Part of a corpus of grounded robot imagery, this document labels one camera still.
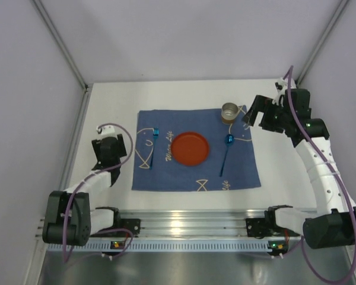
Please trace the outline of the brown paper cup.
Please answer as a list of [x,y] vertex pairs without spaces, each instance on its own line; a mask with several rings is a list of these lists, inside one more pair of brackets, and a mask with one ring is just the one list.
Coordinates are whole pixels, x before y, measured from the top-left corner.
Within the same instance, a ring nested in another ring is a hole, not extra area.
[[239,107],[231,102],[227,102],[222,105],[221,108],[221,120],[225,124],[231,124],[235,121],[239,114]]

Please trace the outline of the blue metal spoon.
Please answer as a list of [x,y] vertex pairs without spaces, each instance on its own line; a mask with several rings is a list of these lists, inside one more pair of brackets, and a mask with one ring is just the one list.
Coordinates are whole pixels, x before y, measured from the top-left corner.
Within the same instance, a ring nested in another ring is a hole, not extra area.
[[229,151],[229,148],[234,143],[234,136],[232,134],[227,134],[224,141],[225,141],[226,149],[225,149],[225,154],[224,154],[224,158],[223,158],[223,161],[222,161],[221,170],[220,170],[220,174],[219,174],[220,177],[223,176],[224,166],[225,166],[225,162],[226,162],[226,159],[227,159],[228,151]]

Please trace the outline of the blue metal fork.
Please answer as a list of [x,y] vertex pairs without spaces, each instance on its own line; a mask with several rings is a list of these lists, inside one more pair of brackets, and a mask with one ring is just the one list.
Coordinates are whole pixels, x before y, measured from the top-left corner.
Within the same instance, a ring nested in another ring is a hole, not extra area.
[[159,128],[154,128],[153,129],[153,148],[152,148],[152,153],[151,153],[151,159],[150,159],[150,170],[153,167],[153,162],[154,162],[154,151],[155,151],[155,147],[156,147],[156,142],[157,142],[157,138],[159,136]]

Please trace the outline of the blue fish placemat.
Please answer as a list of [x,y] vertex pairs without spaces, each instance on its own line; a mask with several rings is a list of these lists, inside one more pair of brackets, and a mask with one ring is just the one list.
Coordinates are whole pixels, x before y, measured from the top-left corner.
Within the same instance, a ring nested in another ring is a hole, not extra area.
[[[142,110],[138,113],[132,189],[153,192],[222,191],[259,188],[261,182],[256,166],[252,135],[242,121],[246,107],[231,125],[221,120],[220,109]],[[153,129],[159,128],[154,151]],[[197,166],[185,166],[172,156],[172,141],[183,132],[203,135],[210,147],[208,158]],[[225,154],[225,137],[234,136],[220,177]]]

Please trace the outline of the red plate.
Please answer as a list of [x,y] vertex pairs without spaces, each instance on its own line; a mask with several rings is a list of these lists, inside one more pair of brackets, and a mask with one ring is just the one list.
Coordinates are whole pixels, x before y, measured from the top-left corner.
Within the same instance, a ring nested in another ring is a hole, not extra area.
[[175,161],[185,166],[197,166],[209,156],[207,139],[197,132],[183,132],[171,144],[171,153]]

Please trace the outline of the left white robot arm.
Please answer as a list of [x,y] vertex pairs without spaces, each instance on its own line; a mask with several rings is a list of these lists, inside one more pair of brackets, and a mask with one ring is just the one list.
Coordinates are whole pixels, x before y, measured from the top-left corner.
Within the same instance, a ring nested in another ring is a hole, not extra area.
[[123,136],[106,136],[91,144],[97,163],[89,175],[48,197],[42,231],[45,243],[84,246],[91,235],[120,224],[119,210],[100,206],[98,201],[120,175],[120,159],[127,155]]

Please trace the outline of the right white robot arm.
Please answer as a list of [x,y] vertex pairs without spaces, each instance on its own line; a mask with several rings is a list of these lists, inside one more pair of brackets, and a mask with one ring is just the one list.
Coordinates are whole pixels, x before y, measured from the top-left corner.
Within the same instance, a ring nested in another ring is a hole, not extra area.
[[322,119],[312,118],[310,92],[306,89],[282,91],[278,100],[257,95],[243,122],[271,132],[284,133],[303,161],[316,199],[315,215],[290,205],[271,206],[265,220],[276,231],[288,229],[302,235],[312,249],[349,246],[355,243],[349,210],[356,204],[346,201],[338,179],[340,174],[333,159],[328,129]]

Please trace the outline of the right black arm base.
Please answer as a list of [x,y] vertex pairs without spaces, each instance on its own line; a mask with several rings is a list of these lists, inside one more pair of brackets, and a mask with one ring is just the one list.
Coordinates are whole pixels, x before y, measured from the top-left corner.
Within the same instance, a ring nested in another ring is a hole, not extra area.
[[273,228],[264,218],[246,218],[247,236],[256,239],[270,237],[299,237],[299,234],[284,228]]

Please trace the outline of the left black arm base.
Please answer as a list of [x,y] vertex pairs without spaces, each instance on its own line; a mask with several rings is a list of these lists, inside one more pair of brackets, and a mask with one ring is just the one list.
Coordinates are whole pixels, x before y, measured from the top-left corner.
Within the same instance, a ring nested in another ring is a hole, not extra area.
[[138,236],[141,230],[141,219],[139,218],[120,218],[115,222],[115,229],[123,228],[131,231],[135,236]]

